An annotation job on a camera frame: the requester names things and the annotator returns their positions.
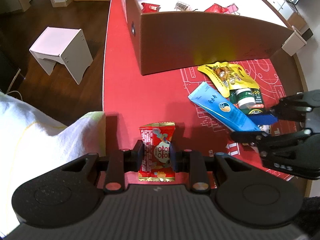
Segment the red white candy packet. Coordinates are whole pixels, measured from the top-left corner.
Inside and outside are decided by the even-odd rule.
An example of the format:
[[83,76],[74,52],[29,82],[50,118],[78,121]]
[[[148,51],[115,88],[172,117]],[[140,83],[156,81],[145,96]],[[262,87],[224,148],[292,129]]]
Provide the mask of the red white candy packet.
[[139,130],[144,144],[144,158],[138,172],[139,181],[175,181],[170,160],[170,144],[175,123],[156,122],[141,126]]

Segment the green mentholatum blister card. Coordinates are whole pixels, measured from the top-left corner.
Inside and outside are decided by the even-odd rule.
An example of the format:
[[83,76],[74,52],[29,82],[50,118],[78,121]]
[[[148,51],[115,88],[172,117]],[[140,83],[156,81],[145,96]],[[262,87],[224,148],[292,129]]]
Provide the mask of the green mentholatum blister card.
[[229,100],[245,115],[266,112],[262,93],[259,88],[241,88],[230,90]]

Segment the blue cream tube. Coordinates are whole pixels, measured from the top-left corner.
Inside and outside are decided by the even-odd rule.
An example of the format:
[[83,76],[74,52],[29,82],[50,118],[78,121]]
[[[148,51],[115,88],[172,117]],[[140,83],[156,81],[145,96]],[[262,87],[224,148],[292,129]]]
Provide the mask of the blue cream tube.
[[249,117],[206,82],[202,82],[189,94],[188,98],[232,132],[260,131],[260,128]]

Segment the red snack packet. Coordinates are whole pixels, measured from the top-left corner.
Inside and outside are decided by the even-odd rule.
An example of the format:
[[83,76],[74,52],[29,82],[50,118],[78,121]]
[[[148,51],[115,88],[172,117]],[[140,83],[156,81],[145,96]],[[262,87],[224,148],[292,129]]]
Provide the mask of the red snack packet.
[[228,8],[222,7],[222,6],[214,3],[214,4],[211,5],[209,8],[207,8],[204,12],[213,12],[213,13],[221,13],[221,14],[224,14],[224,13],[228,12]]

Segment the cotton swab bag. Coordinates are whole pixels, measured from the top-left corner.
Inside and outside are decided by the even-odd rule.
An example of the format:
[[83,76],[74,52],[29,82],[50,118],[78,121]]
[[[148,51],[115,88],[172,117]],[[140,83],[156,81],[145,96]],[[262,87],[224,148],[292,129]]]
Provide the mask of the cotton swab bag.
[[186,3],[176,2],[174,10],[175,11],[191,11],[191,7]]

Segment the red candy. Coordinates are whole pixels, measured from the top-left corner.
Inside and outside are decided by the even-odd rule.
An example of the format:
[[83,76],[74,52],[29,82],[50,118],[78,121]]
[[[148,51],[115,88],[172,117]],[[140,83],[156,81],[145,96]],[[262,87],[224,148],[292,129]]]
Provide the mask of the red candy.
[[142,2],[142,13],[144,14],[159,12],[160,8],[160,5]]

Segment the red flattened cardboard mat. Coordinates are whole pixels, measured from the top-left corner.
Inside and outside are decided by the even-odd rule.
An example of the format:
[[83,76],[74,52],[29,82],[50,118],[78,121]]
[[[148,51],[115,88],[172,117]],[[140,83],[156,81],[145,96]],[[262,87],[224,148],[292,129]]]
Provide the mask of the red flattened cardboard mat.
[[[103,110],[106,115],[106,149],[132,148],[140,139],[140,126],[174,122],[173,142],[180,149],[191,148],[205,156],[216,152],[261,168],[259,155],[249,147],[231,141],[229,129],[188,96],[208,81],[198,66],[142,75],[139,70],[121,0],[111,0],[106,31]],[[246,70],[261,68],[267,79],[265,101],[278,102],[284,88],[268,59],[230,61]]]

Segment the white trash bin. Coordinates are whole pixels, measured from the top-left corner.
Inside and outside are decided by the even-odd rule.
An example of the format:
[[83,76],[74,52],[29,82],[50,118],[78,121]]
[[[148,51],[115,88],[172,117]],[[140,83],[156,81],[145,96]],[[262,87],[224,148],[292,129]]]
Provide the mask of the white trash bin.
[[289,56],[296,54],[307,42],[302,37],[301,32],[293,25],[293,33],[281,46],[282,50],[285,51]]

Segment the white cloth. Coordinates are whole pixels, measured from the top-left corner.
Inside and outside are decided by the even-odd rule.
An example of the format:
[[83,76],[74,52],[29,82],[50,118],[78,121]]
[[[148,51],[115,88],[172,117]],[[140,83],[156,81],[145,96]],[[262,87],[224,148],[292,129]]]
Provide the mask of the white cloth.
[[14,191],[84,154],[105,155],[105,126],[102,111],[88,112],[67,126],[1,94],[1,237],[19,225],[11,205]]

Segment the white tv cabinet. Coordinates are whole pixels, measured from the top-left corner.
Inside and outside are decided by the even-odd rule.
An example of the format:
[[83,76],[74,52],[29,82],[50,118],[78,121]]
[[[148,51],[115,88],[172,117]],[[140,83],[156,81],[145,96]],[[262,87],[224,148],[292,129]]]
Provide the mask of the white tv cabinet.
[[285,20],[287,20],[290,25],[293,25],[298,30],[302,30],[306,26],[306,21],[292,3],[287,0],[267,1],[281,14],[281,16],[283,16],[283,18],[285,18]]

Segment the white small stool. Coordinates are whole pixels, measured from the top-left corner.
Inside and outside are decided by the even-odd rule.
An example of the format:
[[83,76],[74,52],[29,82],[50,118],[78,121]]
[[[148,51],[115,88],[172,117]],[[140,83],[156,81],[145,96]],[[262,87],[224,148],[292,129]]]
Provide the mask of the white small stool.
[[93,62],[82,29],[47,27],[29,51],[48,75],[63,64],[77,84]]

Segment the brown cardboard box white inside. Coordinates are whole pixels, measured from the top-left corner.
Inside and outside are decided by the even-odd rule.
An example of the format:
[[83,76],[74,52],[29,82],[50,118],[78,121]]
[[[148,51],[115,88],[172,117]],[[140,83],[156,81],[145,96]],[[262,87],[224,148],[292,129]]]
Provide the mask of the brown cardboard box white inside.
[[142,75],[216,61],[268,59],[292,35],[280,25],[212,12],[142,13],[121,0]]

